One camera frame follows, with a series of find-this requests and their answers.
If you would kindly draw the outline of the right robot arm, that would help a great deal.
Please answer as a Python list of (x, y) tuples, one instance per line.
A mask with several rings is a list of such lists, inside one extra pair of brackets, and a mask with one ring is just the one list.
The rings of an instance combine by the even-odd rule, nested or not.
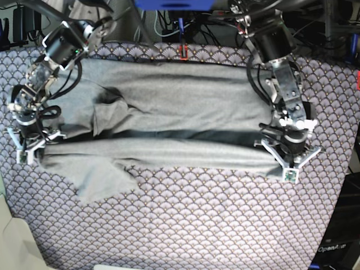
[(113, 9), (105, 1), (20, 1), (60, 22), (42, 41), (44, 52), (25, 73), (24, 84), (13, 86), (7, 100), (16, 128), (7, 129), (16, 146), (16, 162), (32, 164), (35, 153), (64, 137), (43, 121), (61, 115), (47, 101), (69, 93), (82, 76), (81, 60), (88, 56), (115, 26)]

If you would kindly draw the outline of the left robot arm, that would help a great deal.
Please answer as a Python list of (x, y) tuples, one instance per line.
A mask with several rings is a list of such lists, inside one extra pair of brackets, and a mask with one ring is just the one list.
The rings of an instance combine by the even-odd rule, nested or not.
[(279, 1), (228, 1), (239, 35), (251, 52), (247, 78), (271, 108), (271, 121), (261, 123), (262, 146), (280, 164), (281, 179), (298, 183), (300, 168), (320, 153), (307, 140), (318, 124), (314, 107), (301, 97), (303, 82), (289, 57), (295, 49), (291, 34), (276, 7)]

